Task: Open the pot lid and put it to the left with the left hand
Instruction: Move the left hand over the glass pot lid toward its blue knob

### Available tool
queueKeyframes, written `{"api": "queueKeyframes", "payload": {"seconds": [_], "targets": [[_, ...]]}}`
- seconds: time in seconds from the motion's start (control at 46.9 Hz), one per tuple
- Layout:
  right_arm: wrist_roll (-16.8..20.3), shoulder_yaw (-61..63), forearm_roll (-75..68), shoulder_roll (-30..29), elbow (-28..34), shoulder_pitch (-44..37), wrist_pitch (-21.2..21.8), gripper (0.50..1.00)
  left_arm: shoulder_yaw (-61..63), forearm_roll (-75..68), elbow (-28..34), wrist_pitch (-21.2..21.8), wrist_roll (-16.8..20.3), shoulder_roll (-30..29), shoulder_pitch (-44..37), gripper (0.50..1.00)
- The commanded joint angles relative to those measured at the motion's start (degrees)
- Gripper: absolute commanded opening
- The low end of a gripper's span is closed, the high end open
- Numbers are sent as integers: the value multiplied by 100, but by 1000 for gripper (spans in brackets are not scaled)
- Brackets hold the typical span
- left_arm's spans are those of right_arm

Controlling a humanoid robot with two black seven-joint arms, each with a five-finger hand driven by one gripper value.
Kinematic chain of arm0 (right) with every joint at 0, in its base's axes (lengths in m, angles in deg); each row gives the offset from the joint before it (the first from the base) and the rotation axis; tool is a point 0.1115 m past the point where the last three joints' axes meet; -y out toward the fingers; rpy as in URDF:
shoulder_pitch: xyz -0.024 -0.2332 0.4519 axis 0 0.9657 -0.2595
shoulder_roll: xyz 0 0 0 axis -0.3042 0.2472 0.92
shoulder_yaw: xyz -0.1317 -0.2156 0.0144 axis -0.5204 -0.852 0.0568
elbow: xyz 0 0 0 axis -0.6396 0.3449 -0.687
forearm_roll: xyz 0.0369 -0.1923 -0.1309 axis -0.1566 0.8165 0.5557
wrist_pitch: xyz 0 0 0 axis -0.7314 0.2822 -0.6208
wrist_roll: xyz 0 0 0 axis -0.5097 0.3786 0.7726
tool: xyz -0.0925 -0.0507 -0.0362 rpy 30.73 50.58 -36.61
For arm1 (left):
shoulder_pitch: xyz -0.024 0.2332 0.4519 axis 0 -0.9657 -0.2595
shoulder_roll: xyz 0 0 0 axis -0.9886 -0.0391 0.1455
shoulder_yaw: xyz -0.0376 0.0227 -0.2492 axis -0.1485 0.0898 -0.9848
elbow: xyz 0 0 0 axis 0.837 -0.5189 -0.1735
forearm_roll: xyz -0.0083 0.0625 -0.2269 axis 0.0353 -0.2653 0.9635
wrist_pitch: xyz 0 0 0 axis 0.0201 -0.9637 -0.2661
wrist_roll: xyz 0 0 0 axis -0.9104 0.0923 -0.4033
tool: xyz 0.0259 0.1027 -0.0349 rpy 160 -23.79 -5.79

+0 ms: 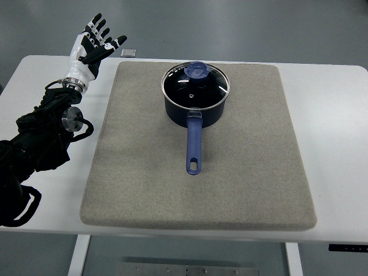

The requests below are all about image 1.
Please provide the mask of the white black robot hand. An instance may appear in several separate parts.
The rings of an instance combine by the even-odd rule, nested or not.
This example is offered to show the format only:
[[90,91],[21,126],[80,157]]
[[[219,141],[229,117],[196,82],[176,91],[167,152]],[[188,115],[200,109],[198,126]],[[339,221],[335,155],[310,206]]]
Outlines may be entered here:
[[127,40],[125,35],[116,39],[108,37],[110,29],[105,24],[106,20],[98,13],[77,35],[68,59],[69,69],[62,81],[64,87],[85,93],[89,83],[97,78],[101,61]]

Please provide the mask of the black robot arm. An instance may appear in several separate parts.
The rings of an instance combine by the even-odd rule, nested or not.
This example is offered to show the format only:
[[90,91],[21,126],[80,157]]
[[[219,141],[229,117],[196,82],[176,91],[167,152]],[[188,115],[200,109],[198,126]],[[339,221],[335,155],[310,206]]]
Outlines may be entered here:
[[1,225],[20,227],[35,214],[41,193],[22,183],[34,172],[69,161],[68,146],[89,137],[94,127],[77,108],[85,92],[75,78],[45,87],[40,105],[17,119],[18,135],[1,141]]

